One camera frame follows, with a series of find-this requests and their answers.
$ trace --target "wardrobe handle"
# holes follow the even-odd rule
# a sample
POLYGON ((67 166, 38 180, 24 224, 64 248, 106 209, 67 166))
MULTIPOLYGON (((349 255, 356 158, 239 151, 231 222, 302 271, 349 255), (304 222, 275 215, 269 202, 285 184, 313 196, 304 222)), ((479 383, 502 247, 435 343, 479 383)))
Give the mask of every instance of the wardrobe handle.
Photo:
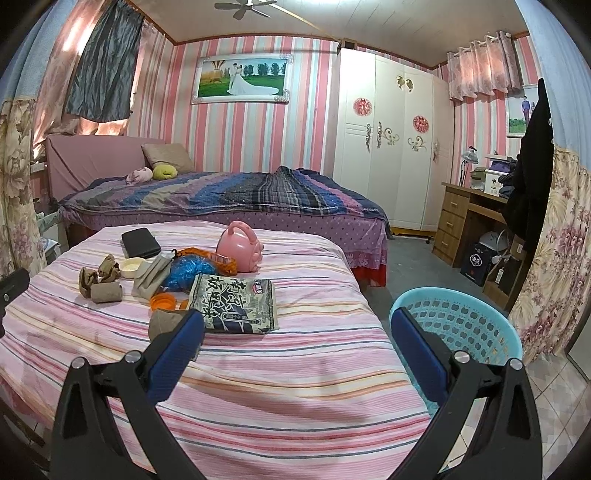
POLYGON ((378 148, 382 146, 382 122, 378 122, 378 148))
POLYGON ((367 131, 365 133, 365 146, 368 148, 369 152, 369 143, 371 142, 371 125, 367 124, 367 131))

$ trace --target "wedding dress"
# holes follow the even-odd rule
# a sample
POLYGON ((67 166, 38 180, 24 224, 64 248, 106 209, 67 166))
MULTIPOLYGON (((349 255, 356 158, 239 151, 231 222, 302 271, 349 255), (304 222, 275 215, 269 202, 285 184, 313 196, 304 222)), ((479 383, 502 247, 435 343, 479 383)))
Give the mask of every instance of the wedding dress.
POLYGON ((232 88, 228 90, 228 93, 231 95, 276 95, 279 93, 279 88, 251 85, 242 78, 242 75, 237 73, 232 88))

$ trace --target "white wardrobe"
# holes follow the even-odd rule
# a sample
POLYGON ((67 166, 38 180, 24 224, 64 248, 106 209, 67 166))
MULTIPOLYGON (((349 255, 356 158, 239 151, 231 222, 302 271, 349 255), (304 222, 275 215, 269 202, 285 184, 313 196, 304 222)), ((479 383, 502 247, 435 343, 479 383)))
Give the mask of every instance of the white wardrobe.
POLYGON ((390 225, 436 231, 453 150, 447 83, 342 49, 334 180, 380 205, 390 225))

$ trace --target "wedding photo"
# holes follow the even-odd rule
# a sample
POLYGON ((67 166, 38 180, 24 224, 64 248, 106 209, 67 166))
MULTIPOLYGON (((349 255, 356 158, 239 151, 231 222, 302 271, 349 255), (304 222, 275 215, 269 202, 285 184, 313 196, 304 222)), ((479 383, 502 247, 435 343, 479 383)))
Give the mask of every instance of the wedding photo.
POLYGON ((286 101, 288 60, 278 54, 210 58, 198 66, 194 103, 286 101))

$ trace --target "hanging clothes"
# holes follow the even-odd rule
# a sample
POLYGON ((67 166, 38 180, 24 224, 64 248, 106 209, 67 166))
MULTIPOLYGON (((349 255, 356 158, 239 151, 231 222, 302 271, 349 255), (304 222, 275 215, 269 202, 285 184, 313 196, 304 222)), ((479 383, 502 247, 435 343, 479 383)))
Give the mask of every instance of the hanging clothes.
POLYGON ((517 167, 513 173, 513 186, 503 217, 509 229, 525 240, 524 249, 535 251, 544 225, 544 216, 552 183, 554 161, 553 132, 550 105, 544 79, 538 81, 538 103, 531 115, 517 167))

